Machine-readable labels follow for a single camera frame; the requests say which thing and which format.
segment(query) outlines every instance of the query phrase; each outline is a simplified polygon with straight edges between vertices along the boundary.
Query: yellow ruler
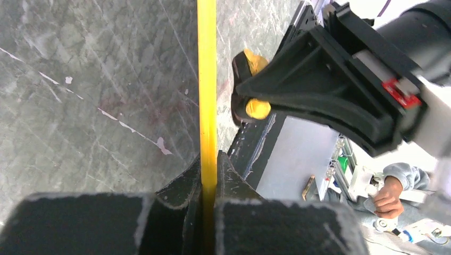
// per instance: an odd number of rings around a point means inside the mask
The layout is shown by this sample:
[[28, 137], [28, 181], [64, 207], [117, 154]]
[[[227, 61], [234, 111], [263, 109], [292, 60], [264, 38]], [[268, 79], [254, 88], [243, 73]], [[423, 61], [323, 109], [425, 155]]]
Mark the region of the yellow ruler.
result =
[[197, 0], [199, 116], [204, 254], [214, 251], [213, 206], [218, 183], [216, 156], [216, 0]]

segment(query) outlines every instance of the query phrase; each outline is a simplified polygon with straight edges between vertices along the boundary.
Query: metal plate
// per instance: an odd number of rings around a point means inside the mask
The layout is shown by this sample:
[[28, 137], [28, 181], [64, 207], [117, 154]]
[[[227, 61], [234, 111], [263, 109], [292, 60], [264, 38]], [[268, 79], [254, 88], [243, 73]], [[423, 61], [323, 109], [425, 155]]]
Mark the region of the metal plate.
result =
[[310, 121], [287, 117], [263, 172], [257, 192], [267, 199], [301, 200], [313, 174], [320, 199], [338, 132]]

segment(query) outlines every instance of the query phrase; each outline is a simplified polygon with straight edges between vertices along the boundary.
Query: scratched surface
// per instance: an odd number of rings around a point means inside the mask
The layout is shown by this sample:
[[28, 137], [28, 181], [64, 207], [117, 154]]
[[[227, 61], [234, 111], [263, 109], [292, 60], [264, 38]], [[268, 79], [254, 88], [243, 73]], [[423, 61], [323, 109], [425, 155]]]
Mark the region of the scratched surface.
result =
[[[231, 59], [270, 58], [298, 1], [218, 1], [218, 145]], [[41, 191], [156, 191], [199, 151], [195, 0], [0, 1], [0, 228]]]

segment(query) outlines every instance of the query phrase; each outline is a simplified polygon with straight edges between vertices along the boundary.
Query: red sticker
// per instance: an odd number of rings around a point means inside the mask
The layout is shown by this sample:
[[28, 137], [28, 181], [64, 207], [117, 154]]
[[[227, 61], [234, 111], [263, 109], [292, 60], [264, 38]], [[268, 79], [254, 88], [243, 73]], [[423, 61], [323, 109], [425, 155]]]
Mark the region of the red sticker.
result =
[[405, 109], [410, 109], [415, 106], [420, 106], [421, 101], [416, 97], [416, 95], [411, 95], [409, 97], [405, 97], [398, 92], [396, 88], [396, 84], [398, 80], [391, 79], [384, 83], [382, 83], [383, 88]]

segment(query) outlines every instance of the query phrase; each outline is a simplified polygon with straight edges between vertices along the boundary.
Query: green component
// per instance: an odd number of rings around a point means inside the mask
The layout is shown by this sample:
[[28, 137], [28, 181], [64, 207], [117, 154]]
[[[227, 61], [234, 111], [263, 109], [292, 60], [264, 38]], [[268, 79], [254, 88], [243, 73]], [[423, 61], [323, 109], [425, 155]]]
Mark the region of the green component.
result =
[[339, 156], [338, 162], [340, 162], [341, 169], [343, 169], [343, 173], [345, 173], [346, 169], [348, 169], [348, 158]]

